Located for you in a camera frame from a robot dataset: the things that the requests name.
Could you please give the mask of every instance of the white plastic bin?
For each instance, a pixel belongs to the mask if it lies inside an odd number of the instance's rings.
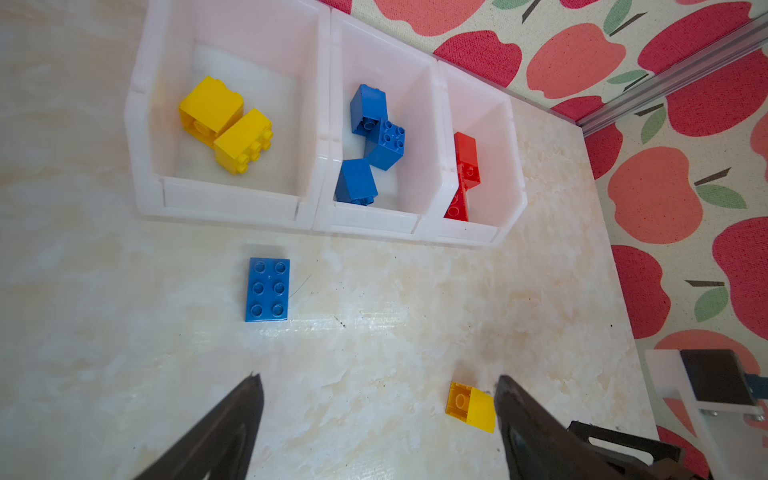
[[[313,0],[153,0],[125,105],[139,211],[309,230],[329,155],[329,32]],[[181,127],[179,103],[207,75],[273,123],[244,175]]]
[[[442,217],[458,187],[449,153],[437,61],[334,10],[331,12],[331,159],[314,230],[424,239],[427,217]],[[372,168],[373,204],[336,202],[342,160],[362,158],[365,138],[352,133],[349,102],[361,84],[386,93],[389,120],[406,130],[403,157],[388,171]]]
[[[467,191],[469,222],[443,215],[429,218],[425,237],[440,243],[498,245],[528,205],[511,99],[444,61],[438,64],[447,90],[443,106],[451,122],[446,132],[451,155],[455,162],[455,132],[474,137],[481,183]]]

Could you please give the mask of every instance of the apple print fabric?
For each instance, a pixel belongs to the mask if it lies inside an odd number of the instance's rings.
[[[768,373],[767,65],[763,47],[585,139],[641,362],[646,349],[732,349]],[[660,438],[706,478],[682,402],[648,392]],[[747,423],[768,455],[768,422]]]
[[[573,120],[768,12],[762,0],[321,1]],[[768,74],[762,58],[742,60],[734,70]],[[696,93],[683,89],[670,98],[678,107],[668,119],[656,113],[650,127],[669,121],[680,133],[700,136],[686,118],[711,105],[692,102]],[[734,107],[706,131],[726,130],[753,113]],[[592,142],[615,144],[618,135],[606,132]],[[611,156],[595,158],[596,171],[610,167]]]

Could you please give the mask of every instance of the yellow toy block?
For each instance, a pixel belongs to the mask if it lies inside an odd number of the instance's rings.
[[[496,428],[493,397],[472,386],[451,382],[445,413],[488,433]]]
[[[179,105],[187,133],[213,148],[214,141],[243,116],[243,97],[221,80],[205,79]]]
[[[249,111],[214,142],[216,161],[232,175],[244,174],[272,147],[272,122],[256,108]]]

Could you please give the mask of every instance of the marble tabletop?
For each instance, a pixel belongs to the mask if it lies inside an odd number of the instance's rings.
[[[528,209],[470,250],[141,217],[122,108],[143,2],[0,8],[0,469],[132,478],[240,380],[250,478],[508,478],[444,413],[502,373],[560,422],[657,438],[581,131],[514,100]],[[291,260],[246,324],[249,257]]]

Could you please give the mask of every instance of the blue toy block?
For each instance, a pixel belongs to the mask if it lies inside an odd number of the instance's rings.
[[[336,201],[368,205],[379,194],[368,161],[365,158],[344,160],[336,183]]]
[[[366,137],[366,159],[382,170],[389,170],[406,152],[406,130],[382,120]]]
[[[381,120],[387,119],[386,94],[362,84],[349,103],[352,133],[366,136]]]
[[[288,319],[290,260],[251,258],[248,267],[246,322]]]

